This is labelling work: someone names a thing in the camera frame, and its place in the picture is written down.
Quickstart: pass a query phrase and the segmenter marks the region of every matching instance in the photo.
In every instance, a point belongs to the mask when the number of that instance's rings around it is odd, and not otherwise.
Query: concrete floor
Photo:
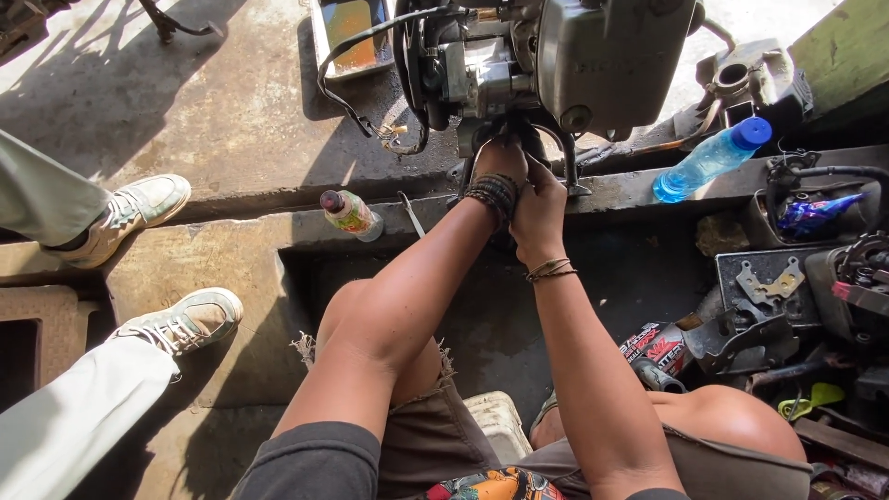
[[[777,36],[789,44],[835,3],[710,0],[708,5],[710,15],[742,41]],[[183,218],[248,218],[313,204],[321,190],[340,185],[366,198],[391,196],[396,184],[416,194],[447,189],[445,172],[456,163],[453,131],[434,134],[426,154],[399,162],[375,141],[366,140],[343,119],[339,108],[318,95],[307,5],[306,0],[161,2],[182,22],[200,26],[212,20],[227,33],[225,39],[178,34],[173,44],[161,46],[136,0],[82,0],[72,11],[51,19],[50,35],[38,47],[3,67],[0,128],[110,188],[153,173],[182,174],[194,186],[194,202]],[[722,48],[722,42],[703,31],[688,40],[662,119],[700,98],[701,90],[693,81],[694,64]],[[369,85],[379,88],[380,94],[362,92]],[[397,94],[395,78],[383,74],[348,98],[359,111],[381,120],[404,114]],[[237,229],[243,233],[232,236],[232,241],[281,238],[277,226],[269,229],[272,232],[255,234],[251,227],[243,224]],[[691,244],[690,227],[683,227],[681,238],[676,237],[678,229],[667,234],[644,225],[573,238],[569,250],[578,255],[590,299],[594,305],[606,299],[597,310],[616,337],[629,335],[645,320],[685,315],[706,291],[705,263]],[[295,223],[285,228],[298,230]],[[299,230],[305,229],[300,223]],[[174,230],[164,228],[154,234]],[[146,294],[156,296],[118,294],[116,307],[130,302],[138,305],[139,314],[152,310],[158,297],[169,298],[177,290],[227,284],[224,278],[236,281],[231,286],[246,284],[246,278],[241,283],[228,276],[232,263],[239,261],[225,251],[258,244],[226,240],[227,246],[198,252],[202,238],[222,239],[214,231],[209,226],[188,226],[188,239],[140,235],[125,249],[124,262],[111,271],[109,283],[115,273],[133,274],[142,265],[136,261],[153,251],[149,247],[165,241],[183,242],[181,255],[173,251],[172,261],[192,262],[191,253],[202,258],[207,254],[202,262],[210,262],[211,256],[213,261],[197,276],[159,278],[159,283],[140,285]],[[218,250],[222,255],[213,254]],[[324,265],[317,272],[330,276],[315,297],[317,308],[323,307],[337,283],[369,276],[374,266],[383,264],[365,256],[349,267],[344,258],[322,259]],[[668,269],[659,267],[665,261],[671,262]],[[275,264],[268,259],[265,267],[246,269],[257,279],[272,282],[279,271]],[[305,264],[284,262],[285,267],[299,265]],[[463,395],[504,390],[516,401],[527,425],[548,393],[549,368],[539,324],[527,312],[533,310],[531,296],[518,284],[520,274],[514,265],[498,255],[482,259],[439,334],[453,348],[456,381]],[[515,312],[505,323],[494,319],[488,305],[480,305],[504,282],[515,284],[509,288],[516,290],[502,304]],[[237,292],[246,295],[252,290]],[[279,347],[286,344],[282,337],[287,333],[282,332],[292,330],[281,319],[287,317],[282,310],[293,305],[292,297],[278,288],[273,292],[254,292],[263,298],[274,295],[279,302],[249,307],[251,320],[243,323],[233,341],[182,360],[185,376],[168,391],[171,397],[140,421],[73,498],[215,500],[230,494],[256,446],[280,416],[284,401],[278,396],[292,394],[291,387],[283,386],[296,383],[275,385],[272,375],[266,382],[257,373],[269,359],[299,365]],[[253,322],[253,317],[266,314],[271,319]],[[262,335],[246,331],[248,323]],[[271,354],[257,358],[262,352],[274,352],[277,358],[269,358]],[[206,364],[203,371],[194,367],[201,361]],[[297,372],[298,367],[283,364],[267,371]],[[252,374],[254,386],[245,382],[245,374]],[[217,379],[225,382],[225,391]],[[181,401],[176,399],[182,394]]]
[[[777,36],[789,44],[837,2],[709,0],[708,9],[741,41]],[[82,0],[3,67],[0,128],[110,188],[182,174],[194,195],[180,218],[315,204],[340,185],[366,198],[391,197],[392,181],[409,194],[448,189],[453,130],[399,162],[318,95],[308,0],[159,5],[192,26],[212,20],[226,38],[177,34],[162,46],[136,0]],[[723,48],[704,30],[688,39],[661,119],[701,97],[694,64]],[[346,92],[378,123],[404,118],[398,94],[390,74]]]

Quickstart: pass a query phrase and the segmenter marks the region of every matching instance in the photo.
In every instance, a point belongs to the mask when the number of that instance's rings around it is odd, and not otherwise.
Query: metal plate
[[[717,274],[719,276],[719,288],[722,290],[723,305],[728,309],[738,305],[742,300],[748,299],[747,294],[738,285],[736,279],[741,273],[742,262],[750,262],[750,270],[756,275],[760,283],[768,285],[773,283],[787,269],[790,257],[797,258],[800,270],[806,274],[805,258],[823,250],[825,249],[788,248],[717,255]],[[815,299],[808,280],[803,281],[789,299],[777,302],[777,307],[780,310],[773,310],[766,303],[757,304],[757,307],[769,316],[784,312],[787,314],[787,319],[793,327],[819,327],[821,325],[821,318],[818,315],[818,308],[815,305]]]

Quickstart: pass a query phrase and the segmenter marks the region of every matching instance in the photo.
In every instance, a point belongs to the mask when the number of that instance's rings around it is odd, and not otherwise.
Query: candy wrapper
[[[794,238],[803,237],[836,219],[867,195],[859,193],[827,201],[795,201],[787,205],[787,211],[778,220],[778,228],[794,230]]]

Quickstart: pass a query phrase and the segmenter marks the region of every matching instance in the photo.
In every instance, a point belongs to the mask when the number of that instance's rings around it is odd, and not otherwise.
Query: sneaker
[[[234,332],[243,315],[243,304],[230,290],[202,288],[169,309],[130,319],[105,342],[138,336],[172,356],[179,356]]]
[[[131,232],[169,221],[188,202],[191,185],[179,175],[155,175],[111,195],[106,215],[89,227],[86,243],[67,252],[44,247],[45,252],[77,268],[94,268],[108,260]]]

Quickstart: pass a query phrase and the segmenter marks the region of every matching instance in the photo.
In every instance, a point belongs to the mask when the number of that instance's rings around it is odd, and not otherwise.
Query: bottle with label
[[[691,154],[654,180],[654,196],[664,203],[682,201],[721,173],[731,172],[772,139],[772,126],[747,118],[704,140]]]
[[[358,195],[346,190],[325,191],[321,195],[321,207],[333,227],[354,234],[361,241],[374,241],[383,233],[383,218],[371,211]]]

